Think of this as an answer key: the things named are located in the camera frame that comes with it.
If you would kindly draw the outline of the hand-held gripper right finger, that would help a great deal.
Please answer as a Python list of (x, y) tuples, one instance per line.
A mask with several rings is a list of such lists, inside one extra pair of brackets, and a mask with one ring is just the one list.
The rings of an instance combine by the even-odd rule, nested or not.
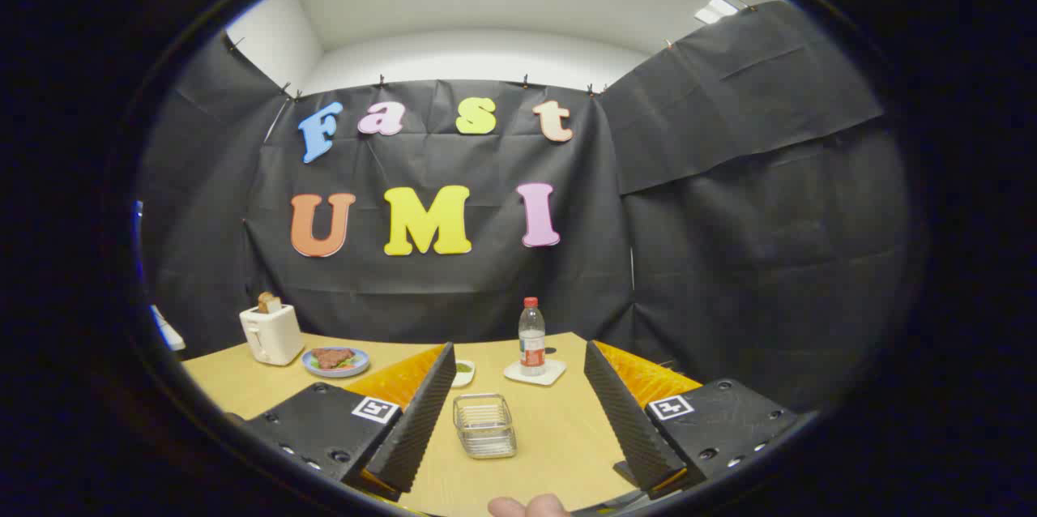
[(587, 343), (584, 374), (649, 498), (732, 472), (798, 425), (789, 407), (734, 379), (699, 383), (598, 340)]

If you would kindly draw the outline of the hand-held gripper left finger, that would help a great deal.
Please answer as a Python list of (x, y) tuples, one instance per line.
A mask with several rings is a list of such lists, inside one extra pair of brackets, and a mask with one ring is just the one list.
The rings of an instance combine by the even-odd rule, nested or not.
[(455, 374), (448, 341), (348, 387), (314, 382), (231, 421), (309, 472), (396, 502), (411, 491)]

